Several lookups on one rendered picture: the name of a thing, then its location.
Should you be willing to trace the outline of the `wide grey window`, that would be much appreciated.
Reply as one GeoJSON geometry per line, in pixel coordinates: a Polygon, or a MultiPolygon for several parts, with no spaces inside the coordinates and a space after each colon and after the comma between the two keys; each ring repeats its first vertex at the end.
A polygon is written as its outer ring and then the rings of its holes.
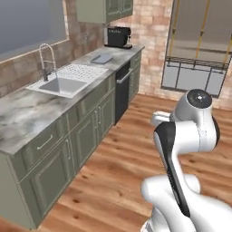
{"type": "Polygon", "coordinates": [[[0,0],[0,62],[65,39],[63,0],[0,0]]]}

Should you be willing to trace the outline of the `silver spring tap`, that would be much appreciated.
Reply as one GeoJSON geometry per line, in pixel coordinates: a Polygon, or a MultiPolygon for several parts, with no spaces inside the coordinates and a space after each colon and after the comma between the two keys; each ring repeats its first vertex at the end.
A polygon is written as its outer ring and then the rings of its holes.
{"type": "Polygon", "coordinates": [[[57,68],[56,68],[56,61],[55,61],[55,56],[54,56],[54,51],[53,51],[52,46],[51,46],[50,44],[48,44],[48,43],[42,43],[42,44],[40,45],[40,47],[39,47],[39,55],[40,55],[40,61],[41,61],[41,65],[42,65],[43,81],[44,81],[44,82],[48,82],[48,75],[49,75],[49,74],[47,73],[47,71],[46,71],[46,69],[45,69],[45,63],[51,63],[51,64],[53,65],[53,71],[54,71],[55,73],[56,73],[56,70],[57,70],[57,68]],[[42,50],[43,50],[44,48],[49,48],[49,49],[50,49],[51,55],[52,55],[52,60],[51,60],[51,61],[45,60],[45,59],[43,58],[43,52],[42,52],[42,50]]]}

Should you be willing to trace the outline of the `white sink with drainer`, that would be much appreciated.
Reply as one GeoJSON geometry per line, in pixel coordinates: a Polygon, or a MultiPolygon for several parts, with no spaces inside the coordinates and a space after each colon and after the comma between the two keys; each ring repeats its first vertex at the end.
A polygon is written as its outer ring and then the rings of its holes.
{"type": "Polygon", "coordinates": [[[71,63],[50,74],[47,82],[40,79],[26,89],[71,99],[106,72],[105,68],[71,63]]]}

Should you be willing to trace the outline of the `black coffee machine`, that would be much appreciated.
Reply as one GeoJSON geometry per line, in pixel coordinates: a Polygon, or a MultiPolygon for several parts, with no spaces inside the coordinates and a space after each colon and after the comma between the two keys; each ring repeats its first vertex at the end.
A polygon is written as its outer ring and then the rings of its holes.
{"type": "Polygon", "coordinates": [[[131,44],[128,41],[131,38],[131,29],[129,27],[108,26],[104,28],[104,45],[121,49],[130,49],[131,44]]]}

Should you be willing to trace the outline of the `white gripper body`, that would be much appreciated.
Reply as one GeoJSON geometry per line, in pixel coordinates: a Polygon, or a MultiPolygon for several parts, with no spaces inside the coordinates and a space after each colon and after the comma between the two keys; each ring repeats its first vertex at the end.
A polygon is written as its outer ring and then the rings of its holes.
{"type": "Polygon", "coordinates": [[[151,115],[150,124],[157,127],[162,122],[169,121],[169,116],[170,116],[169,112],[155,111],[151,115]]]}

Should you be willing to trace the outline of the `green drawer front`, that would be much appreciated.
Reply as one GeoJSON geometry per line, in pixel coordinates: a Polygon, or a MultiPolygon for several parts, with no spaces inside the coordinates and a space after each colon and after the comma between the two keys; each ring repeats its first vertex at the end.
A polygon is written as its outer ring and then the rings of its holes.
{"type": "Polygon", "coordinates": [[[38,134],[30,141],[22,152],[23,167],[21,169],[19,179],[25,175],[68,133],[67,122],[64,117],[59,118],[52,125],[38,134]],[[45,141],[53,135],[53,139],[47,143],[41,150],[37,150],[37,146],[41,146],[45,141]]]}

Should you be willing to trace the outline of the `narrow green drawer stack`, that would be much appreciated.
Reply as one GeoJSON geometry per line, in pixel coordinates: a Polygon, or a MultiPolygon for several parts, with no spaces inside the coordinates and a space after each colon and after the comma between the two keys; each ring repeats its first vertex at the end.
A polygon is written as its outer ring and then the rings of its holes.
{"type": "Polygon", "coordinates": [[[139,90],[139,80],[140,80],[140,59],[141,52],[137,52],[130,60],[130,67],[132,73],[130,75],[130,95],[129,101],[131,101],[139,90]]]}

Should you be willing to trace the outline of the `green panel under sink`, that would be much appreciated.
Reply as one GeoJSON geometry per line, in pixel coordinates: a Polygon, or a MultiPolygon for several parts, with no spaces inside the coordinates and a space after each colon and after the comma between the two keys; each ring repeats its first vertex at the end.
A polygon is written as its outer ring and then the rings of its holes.
{"type": "Polygon", "coordinates": [[[68,110],[67,121],[70,131],[90,112],[110,89],[111,81],[105,80],[68,110]]]}

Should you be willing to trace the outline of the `green wall cupboard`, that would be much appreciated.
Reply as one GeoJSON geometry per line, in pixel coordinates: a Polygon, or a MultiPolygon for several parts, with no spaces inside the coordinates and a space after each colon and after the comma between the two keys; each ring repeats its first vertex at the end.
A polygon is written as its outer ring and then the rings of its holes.
{"type": "Polygon", "coordinates": [[[133,0],[76,0],[79,22],[107,24],[133,14],[133,0]]]}

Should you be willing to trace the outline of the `black dishwasher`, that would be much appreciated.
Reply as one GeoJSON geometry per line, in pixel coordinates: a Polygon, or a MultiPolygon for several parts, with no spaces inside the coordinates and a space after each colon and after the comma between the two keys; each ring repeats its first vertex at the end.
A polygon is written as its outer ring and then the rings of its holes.
{"type": "MultiPolygon", "coordinates": [[[[131,62],[126,62],[117,72],[116,80],[121,79],[131,69],[131,62]]],[[[116,83],[115,90],[115,123],[118,123],[123,113],[128,109],[129,104],[129,88],[130,88],[129,76],[123,83],[116,83]]]]}

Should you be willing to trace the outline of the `grey tray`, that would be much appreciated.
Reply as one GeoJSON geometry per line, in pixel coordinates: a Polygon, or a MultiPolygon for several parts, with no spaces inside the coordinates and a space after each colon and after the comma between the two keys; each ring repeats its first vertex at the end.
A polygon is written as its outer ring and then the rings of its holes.
{"type": "Polygon", "coordinates": [[[102,53],[91,59],[91,63],[106,64],[113,56],[109,53],[102,53]]]}

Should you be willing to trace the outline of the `large green cupboard door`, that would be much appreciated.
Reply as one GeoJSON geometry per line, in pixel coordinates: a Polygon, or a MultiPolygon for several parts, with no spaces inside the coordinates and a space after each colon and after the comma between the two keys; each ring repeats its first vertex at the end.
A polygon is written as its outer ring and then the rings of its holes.
{"type": "Polygon", "coordinates": [[[21,181],[20,186],[32,217],[31,228],[38,228],[45,215],[73,179],[73,161],[63,140],[21,181]]]}

